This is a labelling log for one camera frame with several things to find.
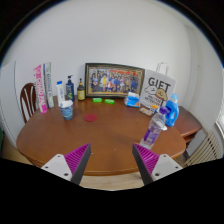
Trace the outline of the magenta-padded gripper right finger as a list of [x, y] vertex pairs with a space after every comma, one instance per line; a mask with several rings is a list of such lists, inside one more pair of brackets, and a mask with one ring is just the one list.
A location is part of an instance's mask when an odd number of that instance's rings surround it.
[[182, 169], [182, 167], [167, 154], [158, 155], [136, 143], [132, 146], [132, 154], [145, 185]]

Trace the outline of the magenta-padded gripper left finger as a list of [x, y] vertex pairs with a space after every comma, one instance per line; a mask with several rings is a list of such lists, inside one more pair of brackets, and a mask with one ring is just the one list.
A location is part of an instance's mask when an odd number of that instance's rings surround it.
[[85, 144], [66, 155], [56, 154], [42, 166], [42, 169], [79, 185], [90, 155], [91, 145]]

